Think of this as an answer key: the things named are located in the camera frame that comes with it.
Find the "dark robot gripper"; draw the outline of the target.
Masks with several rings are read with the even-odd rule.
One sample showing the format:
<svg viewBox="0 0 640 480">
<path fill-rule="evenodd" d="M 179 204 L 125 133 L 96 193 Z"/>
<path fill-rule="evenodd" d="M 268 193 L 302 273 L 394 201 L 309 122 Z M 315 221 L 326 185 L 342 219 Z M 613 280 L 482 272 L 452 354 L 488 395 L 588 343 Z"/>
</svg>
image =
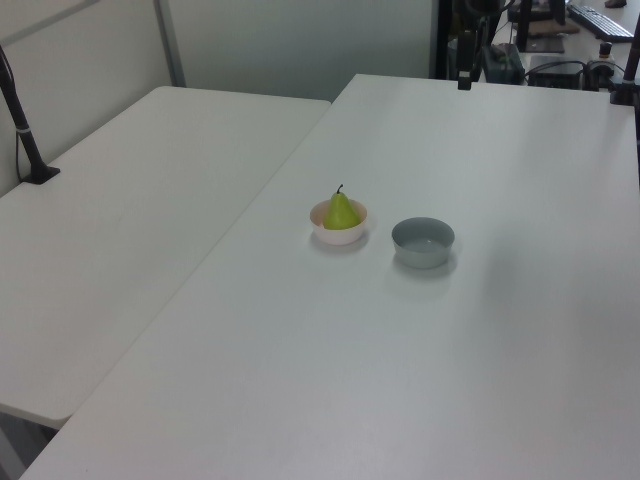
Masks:
<svg viewBox="0 0 640 480">
<path fill-rule="evenodd" d="M 465 30 L 457 38 L 457 88 L 470 91 L 473 83 L 471 70 L 474 65 L 474 32 Z"/>
</svg>

